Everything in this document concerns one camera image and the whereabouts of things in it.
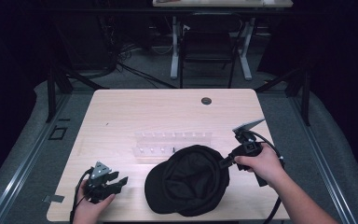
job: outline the human hand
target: human hand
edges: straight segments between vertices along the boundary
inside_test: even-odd
[[[77,194],[78,206],[75,210],[74,224],[97,223],[101,212],[115,199],[115,194],[111,194],[100,203],[94,204],[89,202],[87,195],[85,196],[84,194],[86,183],[87,180],[81,182]]]
[[[234,161],[238,164],[251,167],[249,172],[255,172],[258,176],[265,179],[273,187],[278,178],[286,175],[275,151],[267,144],[261,143],[262,151],[256,157],[237,156]]]

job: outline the chair backrest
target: chair backrest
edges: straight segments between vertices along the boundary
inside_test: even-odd
[[[181,23],[184,30],[196,32],[236,33],[244,28],[240,15],[225,12],[196,12],[185,16]]]

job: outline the white table leg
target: white table leg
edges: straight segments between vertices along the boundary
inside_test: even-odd
[[[172,64],[171,64],[171,79],[178,78],[179,54],[178,54],[178,39],[177,39],[177,23],[176,17],[172,18]]]
[[[242,51],[240,51],[240,60],[241,60],[243,75],[245,76],[245,80],[248,81],[252,80],[252,74],[249,68],[248,60],[246,59],[246,53],[249,48],[249,43],[251,41],[254,28],[255,28],[255,18],[251,18],[250,21],[246,22],[245,32],[244,32],[245,40],[243,42],[243,49]]]

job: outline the baseball cap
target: baseball cap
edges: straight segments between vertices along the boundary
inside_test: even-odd
[[[175,152],[154,167],[145,181],[145,197],[158,214],[194,217],[215,209],[229,183],[228,168],[221,169],[220,153],[195,145]]]

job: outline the table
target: table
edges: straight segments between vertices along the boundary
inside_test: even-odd
[[[212,103],[204,105],[201,102],[204,97],[210,98]],[[119,171],[118,179],[129,177],[128,184],[102,213],[101,221],[265,219],[278,198],[276,192],[270,187],[258,187],[253,174],[238,171],[236,166],[229,167],[230,184],[213,211],[198,217],[155,214],[145,200],[145,177],[169,156],[137,157],[134,154],[139,133],[201,133],[211,134],[206,142],[225,157],[239,144],[232,129],[262,118],[264,115],[253,90],[96,91],[56,190],[56,195],[64,199],[62,203],[51,203],[48,220],[69,219],[76,183],[96,161]],[[252,130],[272,141],[265,121]],[[283,206],[275,218],[288,219]]]
[[[221,7],[222,11],[227,10],[230,7],[270,7],[270,8],[283,8],[291,7],[293,2],[291,0],[180,0],[165,3],[158,3],[157,0],[153,0],[154,7]],[[252,33],[255,27],[255,19],[252,18],[246,22],[243,32],[244,42],[243,48],[240,50],[241,67],[244,78],[246,80],[252,80],[251,70],[249,68],[248,61],[246,59],[246,53],[249,48],[249,43],[252,37]],[[172,65],[171,65],[171,78],[177,78],[177,71],[179,66],[179,55],[177,49],[177,20],[176,17],[172,19]]]

